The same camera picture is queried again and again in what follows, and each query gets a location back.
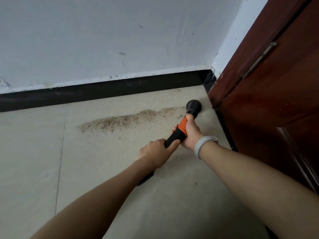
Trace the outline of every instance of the dust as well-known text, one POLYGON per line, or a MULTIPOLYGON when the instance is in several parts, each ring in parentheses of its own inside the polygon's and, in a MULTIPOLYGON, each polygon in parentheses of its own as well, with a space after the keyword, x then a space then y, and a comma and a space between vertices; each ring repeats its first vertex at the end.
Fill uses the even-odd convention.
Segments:
POLYGON ((143 110, 137 114, 107 117, 84 123, 79 126, 82 132, 101 130, 102 132, 113 132, 116 129, 136 128, 145 123, 158 122, 162 119, 182 118, 185 115, 186 107, 164 108, 158 112, 154 110, 143 110))

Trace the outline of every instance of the wooden door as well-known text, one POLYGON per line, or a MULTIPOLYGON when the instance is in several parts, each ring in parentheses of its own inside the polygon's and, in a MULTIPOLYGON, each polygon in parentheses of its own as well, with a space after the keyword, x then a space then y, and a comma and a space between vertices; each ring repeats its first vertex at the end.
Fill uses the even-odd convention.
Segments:
POLYGON ((239 152, 319 193, 319 0, 218 110, 239 152))

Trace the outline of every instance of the orange handle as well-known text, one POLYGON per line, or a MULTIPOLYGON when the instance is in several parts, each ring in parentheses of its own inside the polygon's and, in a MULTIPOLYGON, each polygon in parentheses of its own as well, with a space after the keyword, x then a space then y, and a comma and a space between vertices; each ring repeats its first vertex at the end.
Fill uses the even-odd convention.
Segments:
POLYGON ((183 120, 181 121, 181 123, 178 125, 178 128, 179 128, 180 130, 182 130, 182 132, 185 133, 185 135, 186 135, 186 137, 187 137, 186 123, 187 123, 187 118, 184 117, 183 120))

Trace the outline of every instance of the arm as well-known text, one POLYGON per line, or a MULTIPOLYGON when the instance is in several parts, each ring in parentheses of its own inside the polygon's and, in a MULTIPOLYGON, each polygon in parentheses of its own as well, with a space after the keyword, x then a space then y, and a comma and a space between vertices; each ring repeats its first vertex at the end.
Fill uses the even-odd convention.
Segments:
POLYGON ((147 144, 130 167, 73 201, 31 239, 102 238, 135 186, 160 168, 180 144, 176 140, 165 149, 164 142, 147 144))
MULTIPOLYGON (((186 116, 188 138, 182 145, 193 151, 203 135, 193 117, 186 116)), ((311 190, 256 159, 213 141, 205 143, 199 155, 280 239, 318 237, 319 197, 311 190)))

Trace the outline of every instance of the beige floor tile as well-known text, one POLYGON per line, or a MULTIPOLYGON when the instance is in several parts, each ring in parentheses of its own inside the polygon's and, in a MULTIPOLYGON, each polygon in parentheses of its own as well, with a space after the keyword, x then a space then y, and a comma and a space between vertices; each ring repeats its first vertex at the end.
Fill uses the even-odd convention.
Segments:
MULTIPOLYGON (((203 105, 196 119, 202 132, 217 136, 219 143, 229 148, 202 86, 70 104, 57 211, 128 167, 138 150, 150 140, 167 138, 185 113, 182 106, 191 99, 203 105), (126 115, 128 123, 117 117, 126 115), (99 125, 98 119, 110 117, 114 118, 107 121, 113 128, 99 125)), ((268 238, 268 235, 261 222, 219 178, 182 147, 154 177, 132 192, 105 235, 105 238, 209 237, 268 238)))
POLYGON ((66 107, 0 113, 0 238, 29 238, 54 216, 66 107))

